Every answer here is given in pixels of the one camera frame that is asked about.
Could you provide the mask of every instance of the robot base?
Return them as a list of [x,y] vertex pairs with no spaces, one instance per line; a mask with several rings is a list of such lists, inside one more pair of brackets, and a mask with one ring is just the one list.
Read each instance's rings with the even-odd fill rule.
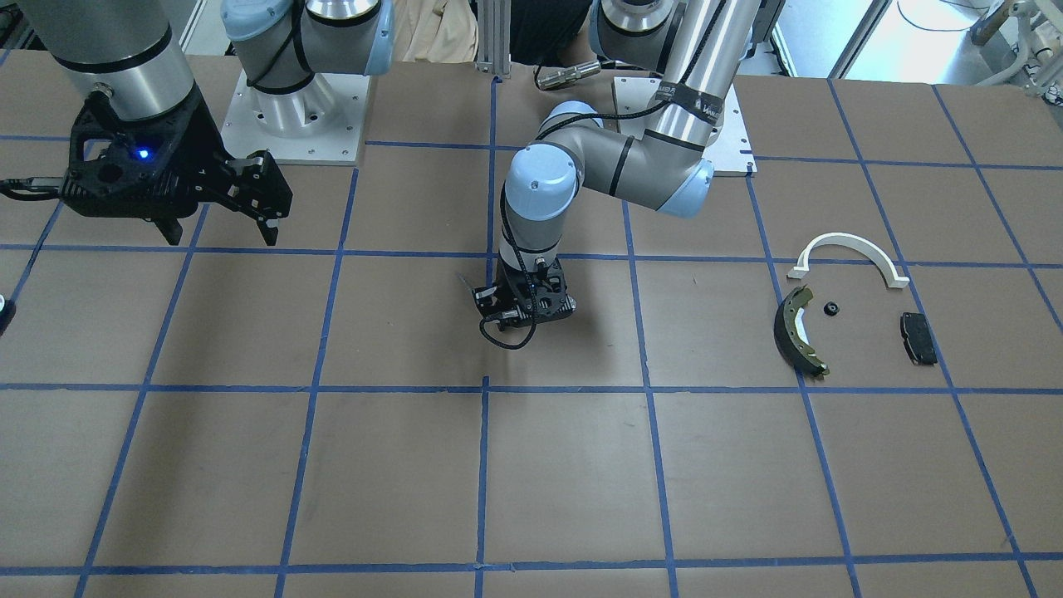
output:
[[[657,79],[644,76],[617,76],[612,80],[612,97],[617,102],[617,114],[631,114],[649,105],[657,91]],[[745,176],[752,169],[757,171],[757,160],[753,158],[749,134],[745,130],[742,108],[738,103],[735,87],[727,91],[724,100],[723,126],[714,135],[715,140],[705,148],[705,158],[715,167],[716,176]],[[645,118],[619,120],[620,132],[642,138]]]
[[330,126],[316,135],[277,137],[258,122],[258,103],[248,88],[247,75],[241,72],[221,127],[221,137],[229,151],[246,155],[268,148],[279,164],[354,166],[361,147],[370,78],[333,73],[318,76],[324,76],[332,86],[342,114],[336,115]]

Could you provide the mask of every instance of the light blue joint cap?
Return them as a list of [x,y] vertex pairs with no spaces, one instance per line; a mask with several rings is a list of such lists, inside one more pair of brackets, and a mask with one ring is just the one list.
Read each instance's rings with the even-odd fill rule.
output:
[[247,41],[276,24],[291,10],[291,0],[224,0],[221,22],[233,41]]
[[[546,117],[546,120],[550,120],[551,118],[554,118],[555,116],[560,116],[562,114],[571,114],[571,115],[594,114],[596,110],[592,108],[591,105],[588,104],[587,102],[569,100],[567,102],[561,102],[556,106],[554,106],[554,109],[550,110],[550,116]],[[592,120],[594,120],[594,122],[597,122],[598,126],[605,126],[605,122],[603,122],[601,118],[594,118]]]
[[391,0],[381,2],[381,14],[376,19],[376,34],[369,49],[366,74],[384,74],[391,69],[391,53],[395,47],[395,8]]
[[696,216],[697,211],[702,209],[702,204],[705,203],[705,195],[709,192],[709,185],[712,184],[712,174],[715,171],[712,163],[703,157],[697,164],[697,168],[694,168],[694,172],[657,210],[680,218]]
[[591,22],[588,29],[588,33],[590,34],[591,51],[593,51],[595,54],[600,56],[604,56],[605,51],[602,49],[602,40],[598,38],[597,35],[597,27],[598,27],[597,14],[600,4],[601,0],[594,0],[593,2],[591,2]]
[[572,156],[561,148],[535,143],[517,152],[506,176],[506,202],[526,220],[556,218],[579,188]]

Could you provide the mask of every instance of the white arch bracket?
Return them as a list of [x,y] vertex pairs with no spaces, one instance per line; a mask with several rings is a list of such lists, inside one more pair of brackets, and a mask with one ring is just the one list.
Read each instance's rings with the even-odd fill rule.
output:
[[787,272],[787,277],[798,279],[805,277],[805,274],[809,270],[809,254],[816,246],[824,244],[841,244],[842,246],[848,246],[863,253],[878,266],[879,271],[882,272],[882,278],[885,279],[885,285],[890,288],[904,288],[911,281],[911,278],[902,276],[897,272],[897,268],[893,264],[890,256],[879,249],[877,244],[866,238],[850,235],[849,233],[826,233],[813,238],[812,242],[808,243],[808,246],[805,247],[805,251],[800,252],[800,256],[797,257],[797,263]]

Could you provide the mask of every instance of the bolt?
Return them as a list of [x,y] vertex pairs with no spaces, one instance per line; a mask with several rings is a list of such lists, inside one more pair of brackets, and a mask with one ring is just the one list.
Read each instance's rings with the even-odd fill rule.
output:
[[106,83],[100,81],[97,81],[96,83],[92,84],[92,89],[102,92],[104,96],[108,98],[113,98],[115,96],[115,89],[111,85],[107,85]]

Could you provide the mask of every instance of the blue tape line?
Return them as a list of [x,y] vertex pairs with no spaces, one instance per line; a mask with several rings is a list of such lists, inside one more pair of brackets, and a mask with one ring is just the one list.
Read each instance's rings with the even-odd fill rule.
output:
[[978,164],[981,169],[992,169],[992,170],[1050,170],[1060,171],[1063,170],[1063,166],[1028,166],[1023,164]]
[[854,557],[858,565],[893,565],[904,563],[985,563],[1014,561],[1011,552],[960,552],[956,554],[877,554]]
[[764,161],[806,161],[813,164],[860,164],[860,160],[851,157],[803,157],[799,155],[760,155],[753,156],[754,159]]
[[489,398],[491,379],[484,377],[479,398],[479,474],[476,480],[476,580],[473,586],[474,598],[484,596],[484,552],[487,548],[487,441],[489,420]]
[[70,137],[57,137],[51,135],[0,135],[0,141],[53,141],[67,142]]
[[[0,251],[2,250],[14,250],[14,251],[26,251],[33,249],[34,245],[31,244],[0,244]],[[134,244],[45,244],[40,247],[41,251],[115,251],[115,252],[144,252],[144,253],[181,253],[186,251],[187,247],[183,246],[169,246],[169,245],[134,245]],[[272,246],[196,246],[192,249],[195,253],[226,253],[226,254],[277,254],[277,255],[333,255],[335,251],[330,249],[285,249],[285,247],[272,247]],[[344,255],[356,255],[365,257],[452,257],[452,258],[472,258],[472,259],[483,259],[493,258],[495,252],[474,252],[474,251],[402,251],[402,250],[373,250],[373,249],[345,249],[343,251]],[[588,260],[610,260],[610,261],[625,261],[630,257],[626,254],[613,254],[613,253],[559,253],[559,257],[563,259],[588,259]],[[688,262],[740,262],[740,263],[763,263],[767,259],[765,257],[756,256],[745,256],[745,255],[635,255],[637,261],[688,261]],[[796,257],[772,257],[772,262],[774,263],[793,263],[796,261]],[[809,259],[811,263],[831,263],[831,264],[858,264],[866,266],[871,264],[872,261],[866,258],[829,258],[829,257],[812,257]],[[894,259],[894,262],[900,263],[900,259]],[[909,266],[921,266],[929,268],[1017,268],[1017,269],[1041,269],[1041,270],[1059,270],[1063,269],[1063,263],[1051,263],[1051,262],[1030,262],[1023,263],[1019,261],[1008,262],[1008,261],[935,261],[935,260],[904,260],[905,263]]]
[[343,255],[362,257],[454,257],[483,259],[487,253],[475,251],[375,251],[366,249],[345,249]]
[[[1025,552],[1026,561],[1059,562],[1063,552]],[[1012,552],[951,552],[928,554],[863,554],[853,558],[858,565],[906,563],[993,563],[1012,562]],[[844,557],[780,557],[752,559],[682,559],[675,562],[679,569],[819,567],[845,564]],[[473,571],[571,571],[663,569],[662,560],[639,561],[520,561],[513,563],[343,563],[289,565],[288,575],[315,574],[438,574]],[[149,565],[95,566],[90,576],[165,576],[165,575],[275,575],[280,565]],[[0,577],[73,576],[82,567],[0,567]]]
[[287,394],[307,393],[309,387],[258,387],[254,385],[149,385],[151,393],[253,393]]
[[[754,155],[755,159],[764,161],[805,161],[820,164],[860,164],[859,159],[851,157],[809,157],[802,155]],[[864,159],[863,164],[875,164],[881,166],[921,166],[929,168],[974,168],[971,164],[956,161],[908,161],[900,159]],[[1033,166],[1025,164],[979,164],[981,168],[993,168],[997,170],[1063,170],[1063,166]]]
[[472,149],[491,150],[494,146],[488,143],[439,143],[434,141],[366,141],[367,146],[378,146],[387,148],[433,148],[433,149]]
[[[1023,262],[1029,266],[1030,259],[1027,257],[1026,252],[1023,251],[1023,245],[1018,242],[1018,237],[1015,236],[1015,230],[1012,229],[1011,222],[1009,222],[1008,217],[1005,216],[1003,209],[1000,207],[1000,203],[997,201],[996,194],[993,192],[993,189],[990,188],[989,181],[985,180],[985,174],[982,173],[982,169],[975,159],[975,154],[972,153],[971,147],[967,146],[966,139],[963,138],[963,134],[960,133],[960,127],[956,124],[956,120],[952,118],[952,114],[948,110],[948,106],[945,105],[945,99],[941,97],[941,92],[938,90],[937,86],[932,86],[931,88],[933,89],[934,97],[938,98],[938,103],[941,105],[941,109],[945,113],[945,117],[948,119],[948,123],[952,126],[952,131],[956,132],[956,137],[960,140],[960,144],[963,146],[963,151],[967,154],[967,159],[969,159],[971,165],[974,166],[975,173],[978,174],[978,180],[982,182],[982,187],[985,189],[985,194],[989,195],[990,202],[993,204],[993,209],[996,210],[997,216],[1000,218],[1000,223],[1003,224],[1005,230],[1008,232],[1008,237],[1011,238],[1012,244],[1015,245],[1015,251],[1018,252],[1018,256],[1023,259]],[[1045,287],[1041,284],[1041,278],[1037,277],[1037,272],[1035,272],[1033,268],[1029,268],[1029,272],[1030,277],[1033,278],[1034,286],[1037,287],[1037,292],[1041,293],[1041,298],[1045,303],[1045,307],[1048,308],[1048,313],[1051,314],[1052,320],[1056,322],[1056,328],[1058,328],[1060,332],[1063,332],[1063,322],[1060,321],[1060,317],[1056,312],[1056,308],[1052,307],[1052,303],[1048,298],[1048,293],[1045,292]]]
[[100,510],[100,517],[96,524],[96,531],[92,533],[92,541],[88,546],[88,553],[85,556],[85,565],[78,578],[78,586],[74,590],[74,598],[82,598],[85,595],[85,585],[88,582],[89,570],[96,562],[96,553],[100,549],[100,542],[103,540],[103,530],[107,526],[107,518],[111,516],[111,508],[115,502],[115,495],[118,493],[118,483],[121,481],[122,472],[125,469],[125,460],[129,458],[130,448],[133,445],[133,435],[136,432],[137,424],[140,421],[140,413],[144,411],[145,400],[148,397],[148,386],[151,385],[151,378],[154,376],[155,368],[158,365],[158,359],[163,353],[163,345],[166,342],[166,335],[169,332],[170,323],[173,322],[173,313],[178,308],[178,298],[181,296],[181,290],[184,288],[185,279],[188,277],[188,268],[191,266],[192,256],[195,255],[191,247],[196,245],[197,241],[199,241],[199,236],[200,233],[203,232],[203,224],[206,222],[208,211],[209,205],[204,205],[200,210],[199,221],[196,223],[196,230],[192,233],[191,241],[185,252],[185,260],[181,264],[181,273],[178,274],[178,280],[173,285],[173,292],[170,293],[170,304],[166,307],[166,315],[163,318],[163,324],[159,328],[158,337],[155,339],[155,346],[151,352],[151,359],[148,361],[148,370],[144,375],[144,381],[140,383],[140,392],[137,395],[136,404],[133,407],[133,413],[130,415],[130,423],[125,429],[122,447],[118,452],[118,462],[115,464],[115,471],[111,477],[111,484],[107,486],[107,494],[103,499],[103,508]]
[[328,349],[328,335],[332,330],[333,309],[336,307],[336,291],[343,268],[343,246],[347,243],[348,230],[351,227],[351,212],[354,210],[354,195],[358,188],[358,169],[351,172],[351,186],[347,197],[347,207],[343,211],[343,223],[336,244],[335,261],[333,262],[332,280],[328,283],[328,296],[325,301],[325,313],[321,323],[321,341],[318,344],[318,359],[314,364],[314,377],[310,381],[310,396],[306,405],[306,423],[303,428],[302,449],[299,451],[299,465],[296,469],[296,484],[291,492],[291,507],[288,510],[288,524],[284,532],[284,545],[281,549],[281,570],[276,575],[275,598],[284,596],[284,585],[287,579],[288,563],[291,559],[291,544],[296,537],[296,523],[299,520],[299,505],[303,496],[303,480],[306,478],[306,462],[310,455],[310,441],[314,437],[314,418],[317,414],[318,394],[321,387],[321,373],[324,370],[325,353]]
[[314,574],[452,574],[472,573],[473,563],[384,563],[336,565],[288,565],[288,575]]
[[1024,552],[1027,561],[1063,561],[1063,552]]
[[676,561],[681,569],[819,567],[844,565],[844,557],[784,557],[781,559],[685,559]]
[[197,253],[250,253],[277,255],[335,255],[330,249],[285,249],[273,246],[197,246]]
[[732,255],[635,255],[636,261],[712,261],[729,263],[763,263],[764,257]]
[[[905,275],[911,277],[911,271],[909,270],[908,263],[905,260],[904,252],[900,250],[900,243],[897,242],[897,237],[893,232],[893,225],[890,223],[890,218],[885,213],[885,207],[883,206],[882,200],[878,194],[878,188],[875,186],[875,181],[872,178],[871,170],[867,169],[867,165],[863,160],[864,159],[863,153],[861,153],[860,151],[860,146],[857,142],[856,135],[853,133],[853,127],[849,124],[848,117],[845,115],[845,108],[842,107],[841,99],[838,97],[838,90],[834,88],[834,84],[830,80],[827,81],[827,86],[830,88],[830,93],[833,97],[834,105],[837,106],[838,113],[842,118],[842,123],[845,125],[845,131],[849,136],[849,141],[853,143],[854,151],[856,151],[857,158],[860,159],[861,161],[861,168],[863,169],[864,177],[867,180],[867,187],[871,189],[871,193],[872,197],[875,199],[875,204],[878,207],[879,215],[882,217],[882,223],[885,225],[885,230],[890,236],[890,242],[893,243],[893,249],[896,252],[898,259],[900,259],[900,266],[905,272]],[[966,144],[963,141],[963,137],[960,135],[960,130],[956,126],[956,122],[952,121],[951,115],[948,114],[948,110],[945,107],[944,101],[942,100],[941,95],[938,92],[937,87],[933,87],[933,90],[934,95],[938,97],[938,101],[941,104],[942,109],[945,110],[945,114],[949,119],[949,123],[952,125],[952,130],[956,132],[957,137],[960,139],[961,144],[964,144],[964,151],[967,152],[967,157],[971,159],[971,164],[975,167],[976,171],[979,174],[979,177],[982,177],[981,171],[978,170],[978,164],[975,161],[974,155],[971,153],[969,149],[966,148]],[[915,308],[919,312],[926,314],[926,310],[924,309],[923,306],[923,298],[919,295],[919,291],[915,285],[915,281],[912,280],[911,283],[909,283],[908,288],[910,288],[912,291],[912,298],[915,303]],[[933,343],[934,349],[938,353],[938,363],[941,366],[942,376],[944,376],[945,382],[948,386],[949,390],[954,391],[951,393],[952,403],[956,407],[957,413],[960,416],[960,422],[963,425],[964,433],[967,435],[967,442],[971,444],[971,449],[975,454],[975,460],[978,462],[978,468],[982,474],[982,479],[985,482],[985,488],[990,493],[990,497],[993,499],[993,506],[997,511],[997,516],[1000,519],[1000,525],[1003,528],[1006,537],[1011,543],[1012,552],[1014,553],[1015,560],[1018,563],[1019,571],[1023,574],[1023,580],[1026,582],[1026,587],[1029,591],[1030,598],[1037,598],[1037,592],[1033,587],[1033,581],[1030,579],[1030,573],[1026,567],[1026,562],[1023,560],[1022,550],[1018,547],[1018,542],[1015,539],[1015,534],[1012,531],[1011,524],[1008,520],[1008,515],[1005,513],[1003,505],[1000,502],[1000,497],[997,494],[996,485],[993,483],[993,478],[990,476],[989,469],[985,467],[985,461],[982,459],[982,452],[978,446],[978,441],[975,439],[974,430],[972,429],[971,423],[967,420],[967,413],[963,408],[963,404],[960,401],[959,394],[955,392],[956,385],[952,382],[952,376],[949,373],[945,356],[941,351],[941,346],[938,343],[938,339],[937,336],[933,334],[932,327],[930,329],[930,339],[931,342]]]
[[48,223],[45,224],[45,229],[40,232],[40,236],[37,237],[37,243],[33,245],[33,253],[30,254],[30,260],[26,262],[26,268],[22,269],[22,275],[18,278],[18,283],[15,284],[15,290],[11,293],[11,302],[15,304],[18,301],[19,294],[22,293],[22,288],[26,286],[26,281],[30,279],[30,272],[33,271],[33,264],[37,262],[37,256],[40,255],[40,249],[45,245],[45,239],[51,234],[52,228],[55,226],[55,221],[58,220],[60,211],[63,210],[63,204],[56,202],[55,209],[52,210],[51,217],[48,218]]
[[574,561],[571,563],[554,563],[551,561],[524,561],[503,564],[497,570],[510,571],[586,571],[586,570],[618,570],[618,569],[663,569],[669,564],[660,560],[622,561],[606,563],[601,561]]
[[625,201],[624,236],[627,242],[627,267],[631,275],[631,298],[635,305],[635,331],[639,340],[639,361],[642,368],[642,392],[646,395],[646,414],[649,418],[649,442],[654,450],[654,474],[657,478],[657,500],[660,503],[661,534],[664,544],[664,565],[668,569],[672,598],[679,598],[679,579],[675,571],[675,550],[672,544],[672,518],[669,514],[668,489],[664,485],[664,463],[661,459],[660,430],[657,426],[657,403],[649,382],[649,359],[646,354],[646,336],[642,323],[642,298],[639,295],[639,273],[635,261],[635,236],[631,233],[631,213]]
[[[78,391],[86,393],[130,392],[140,390],[139,385],[91,385],[91,383],[37,383],[0,382],[0,391]],[[491,393],[505,394],[638,394],[644,387],[491,387]],[[712,394],[789,394],[799,393],[798,387],[651,387],[654,394],[692,393]],[[255,385],[209,386],[209,385],[149,385],[150,393],[250,393],[281,394],[306,393],[309,387],[264,387]],[[473,395],[480,387],[342,387],[321,386],[318,394],[435,394],[452,393]],[[1015,396],[1060,396],[1063,389],[1015,389],[1000,387],[983,388],[893,388],[893,387],[812,387],[811,395],[1015,395]]]
[[499,126],[499,83],[502,80],[497,76],[491,78],[491,104],[490,104],[490,139],[491,139],[491,151],[488,153],[487,159],[487,259],[484,264],[484,285],[490,286],[492,277],[494,276],[494,183],[495,183],[495,171],[494,161],[497,157],[495,152],[494,141],[497,135]]
[[[767,241],[767,228],[764,225],[763,212],[760,210],[760,202],[757,200],[757,190],[753,186],[753,176],[745,177],[745,188],[749,193],[749,202],[753,205],[753,213],[757,220],[757,229],[760,233],[760,242],[764,249],[764,257],[767,259],[767,273],[772,278],[772,287],[775,290],[776,302],[782,303],[782,286],[779,284],[778,272],[775,271],[774,257],[772,256],[772,245]],[[861,598],[860,581],[857,578],[856,564],[853,561],[853,548],[849,545],[849,534],[845,528],[845,519],[842,516],[842,505],[838,500],[838,491],[834,488],[834,477],[830,472],[830,463],[827,461],[827,451],[823,446],[823,438],[820,435],[820,425],[815,418],[815,410],[812,409],[812,399],[809,390],[805,385],[805,377],[794,372],[797,379],[797,389],[802,395],[802,403],[805,406],[805,416],[808,418],[809,429],[812,432],[812,442],[815,444],[815,452],[820,458],[820,467],[823,471],[824,483],[827,486],[827,496],[830,498],[830,509],[834,514],[834,525],[838,527],[838,537],[842,545],[843,561],[845,569],[849,576],[849,584],[853,586],[855,598]]]
[[77,383],[34,383],[3,382],[0,391],[79,391],[85,393],[111,393],[139,391],[139,385],[77,385]]

